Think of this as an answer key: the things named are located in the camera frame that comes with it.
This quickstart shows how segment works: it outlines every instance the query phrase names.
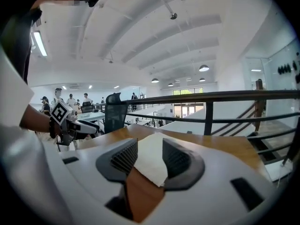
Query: dome ceiling lamp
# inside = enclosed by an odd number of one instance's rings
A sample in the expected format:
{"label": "dome ceiling lamp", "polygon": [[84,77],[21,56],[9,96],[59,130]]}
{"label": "dome ceiling lamp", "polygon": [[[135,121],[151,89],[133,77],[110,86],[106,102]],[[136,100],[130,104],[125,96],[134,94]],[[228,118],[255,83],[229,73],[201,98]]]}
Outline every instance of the dome ceiling lamp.
{"label": "dome ceiling lamp", "polygon": [[158,80],[157,78],[153,78],[151,82],[152,82],[152,83],[158,83],[159,80]]}
{"label": "dome ceiling lamp", "polygon": [[207,65],[202,65],[200,68],[199,68],[199,71],[200,72],[205,72],[205,71],[208,71],[210,68],[207,66]]}

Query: brown surface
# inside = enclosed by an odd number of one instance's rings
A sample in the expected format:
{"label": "brown surface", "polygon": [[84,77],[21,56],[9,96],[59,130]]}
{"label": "brown surface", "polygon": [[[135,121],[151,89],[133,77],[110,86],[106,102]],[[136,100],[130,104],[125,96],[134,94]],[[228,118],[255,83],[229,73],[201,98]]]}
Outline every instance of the brown surface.
{"label": "brown surface", "polygon": [[[157,132],[208,148],[228,152],[269,179],[263,162],[245,137],[202,136],[165,131],[158,128],[133,124],[115,132],[83,142],[80,144],[79,149],[86,149],[99,145],[109,145],[126,138],[138,138],[138,140],[141,140]],[[164,190],[163,188],[158,188],[136,169],[133,169],[129,174],[126,185],[127,197],[133,214],[133,220],[140,223],[164,198]]]}

